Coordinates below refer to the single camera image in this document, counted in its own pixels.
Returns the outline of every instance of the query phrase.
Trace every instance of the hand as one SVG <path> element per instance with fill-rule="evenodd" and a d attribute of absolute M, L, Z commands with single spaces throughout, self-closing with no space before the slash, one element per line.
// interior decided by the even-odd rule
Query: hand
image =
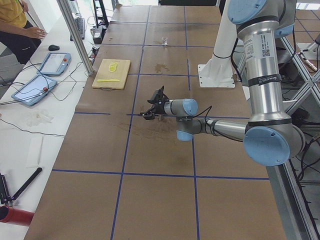
<path fill-rule="evenodd" d="M 28 8 L 28 3 L 26 3 L 25 1 L 23 1 L 23 0 L 21 0 L 21 3 L 22 3 L 22 5 L 23 5 L 23 11 L 24 12 L 28 12 L 29 11 L 29 8 Z"/>
<path fill-rule="evenodd" d="M 45 30 L 39 27 L 29 27 L 24 30 L 24 36 L 32 38 L 32 39 L 43 39 L 46 34 Z"/>

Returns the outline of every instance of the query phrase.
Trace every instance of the yellow shirt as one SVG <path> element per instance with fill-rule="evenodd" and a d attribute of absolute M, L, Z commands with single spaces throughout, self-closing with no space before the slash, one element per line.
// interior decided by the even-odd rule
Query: yellow shirt
<path fill-rule="evenodd" d="M 19 28 L 27 24 L 26 15 L 18 0 L 0 0 L 0 20 Z"/>

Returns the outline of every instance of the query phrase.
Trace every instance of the wooden cutting board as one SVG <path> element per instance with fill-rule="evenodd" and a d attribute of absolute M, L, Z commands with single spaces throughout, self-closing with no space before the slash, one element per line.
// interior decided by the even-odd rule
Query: wooden cutting board
<path fill-rule="evenodd" d="M 114 72 L 109 71 L 111 63 L 117 63 Z M 130 64 L 130 60 L 103 59 L 98 72 L 96 73 L 92 88 L 123 90 L 126 85 Z"/>

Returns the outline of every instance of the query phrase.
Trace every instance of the blue joint cap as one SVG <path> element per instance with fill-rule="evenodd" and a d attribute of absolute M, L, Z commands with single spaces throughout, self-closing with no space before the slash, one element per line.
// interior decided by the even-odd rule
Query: blue joint cap
<path fill-rule="evenodd" d="M 280 165 L 290 157 L 290 147 L 286 139 L 269 127 L 256 126 L 249 129 L 243 145 L 248 156 L 263 166 Z"/>
<path fill-rule="evenodd" d="M 295 24 L 291 24 L 289 26 L 285 26 L 283 28 L 275 30 L 274 37 L 276 39 L 278 39 L 278 38 L 282 38 L 282 37 L 285 37 L 285 36 L 292 34 L 292 32 L 294 31 L 294 26 L 295 26 Z"/>
<path fill-rule="evenodd" d="M 267 0 L 231 0 L 228 8 L 228 18 L 233 24 L 244 24 L 253 19 L 266 2 Z"/>
<path fill-rule="evenodd" d="M 179 141 L 188 142 L 188 141 L 191 141 L 193 137 L 194 136 L 188 132 L 179 131 L 179 130 L 176 131 L 176 138 Z"/>
<path fill-rule="evenodd" d="M 198 103 L 192 98 L 185 98 L 182 101 L 182 106 L 186 114 L 193 116 L 198 111 Z"/>

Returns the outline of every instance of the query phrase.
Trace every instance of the keyboard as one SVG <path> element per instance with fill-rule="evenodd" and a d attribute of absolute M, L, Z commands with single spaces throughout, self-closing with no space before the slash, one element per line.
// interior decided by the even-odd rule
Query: keyboard
<path fill-rule="evenodd" d="M 78 32 L 81 36 L 81 39 L 85 39 L 86 35 L 86 21 L 84 18 L 77 17 L 74 19 L 75 25 L 78 29 Z"/>

